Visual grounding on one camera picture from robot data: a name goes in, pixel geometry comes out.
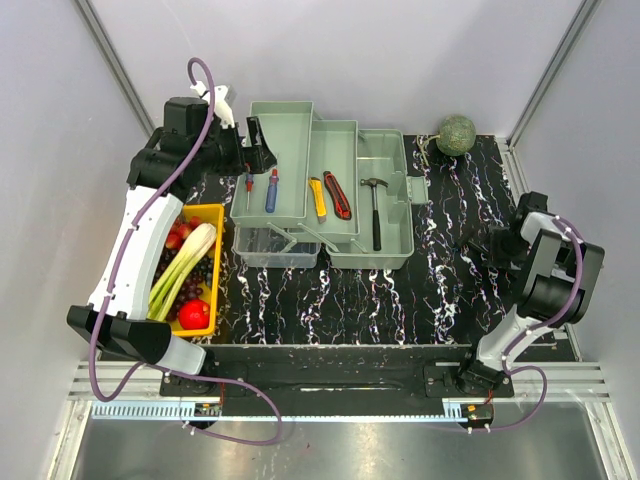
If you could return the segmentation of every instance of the blue screwdriver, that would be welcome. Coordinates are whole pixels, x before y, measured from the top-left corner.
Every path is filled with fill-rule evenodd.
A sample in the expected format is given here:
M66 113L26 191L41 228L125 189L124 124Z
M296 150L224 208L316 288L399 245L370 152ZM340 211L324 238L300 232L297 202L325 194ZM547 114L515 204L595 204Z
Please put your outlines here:
M267 213L276 210L276 195L278 194L278 169L274 168L269 177L269 188L267 189L267 203L264 209Z

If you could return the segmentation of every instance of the yellow utility knife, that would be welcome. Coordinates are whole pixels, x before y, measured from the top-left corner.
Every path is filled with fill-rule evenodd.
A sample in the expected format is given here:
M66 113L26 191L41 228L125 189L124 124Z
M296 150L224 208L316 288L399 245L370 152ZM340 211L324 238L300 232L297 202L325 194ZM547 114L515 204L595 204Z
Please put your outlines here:
M313 199L316 203L316 215L318 215L318 223L324 223L327 220L327 207L324 204L322 181L319 178L310 177L309 186L313 191Z

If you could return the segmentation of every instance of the hammer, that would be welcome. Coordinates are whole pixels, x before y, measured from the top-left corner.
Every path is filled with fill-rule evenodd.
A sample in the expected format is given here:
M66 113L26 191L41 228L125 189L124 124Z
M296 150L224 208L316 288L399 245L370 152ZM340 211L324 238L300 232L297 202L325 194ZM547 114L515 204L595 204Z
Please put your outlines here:
M382 249L380 243L380 215L378 214L378 192L376 187L382 185L388 187L389 184L379 178L369 178L368 180L360 179L361 186L371 187L371 198L373 199L373 249L379 252Z

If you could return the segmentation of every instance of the gray plastic tray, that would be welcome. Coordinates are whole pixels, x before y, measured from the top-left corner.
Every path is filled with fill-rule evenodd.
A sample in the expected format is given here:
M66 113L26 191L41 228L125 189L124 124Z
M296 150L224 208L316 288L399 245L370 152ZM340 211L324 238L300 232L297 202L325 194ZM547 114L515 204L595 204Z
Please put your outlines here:
M402 133L397 130L360 130L358 138L358 210L360 236L358 243L336 244L337 251L327 248L331 264L346 269L401 268L413 254L413 221L411 204L428 201L424 177L406 176L406 157ZM378 209L382 250L373 251L373 203L371 188L360 186L360 179L380 178L388 188L378 187Z
M324 185L323 174L330 171L338 180L351 207L351 220L338 218L326 187L323 196L327 207L324 223L318 221L313 191L308 187L307 219L298 228L289 229L299 242L349 242L360 235L358 217L358 181L356 174L356 144L358 122L351 120L314 120L311 125L309 177L317 177Z
M278 195L273 213L265 212L271 172L254 175L247 211L245 177L238 177L231 203L231 219L238 227L264 228L270 224L295 228L307 216L307 177L313 102L253 102L251 115L260 119L269 149L278 159Z

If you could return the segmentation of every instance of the red tomato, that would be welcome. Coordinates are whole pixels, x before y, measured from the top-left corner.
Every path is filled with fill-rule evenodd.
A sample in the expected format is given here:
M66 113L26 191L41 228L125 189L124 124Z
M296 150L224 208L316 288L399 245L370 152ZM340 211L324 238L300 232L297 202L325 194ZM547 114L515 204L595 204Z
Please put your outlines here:
M185 330L207 328L209 326L209 304L199 299L188 301L178 312L178 320Z

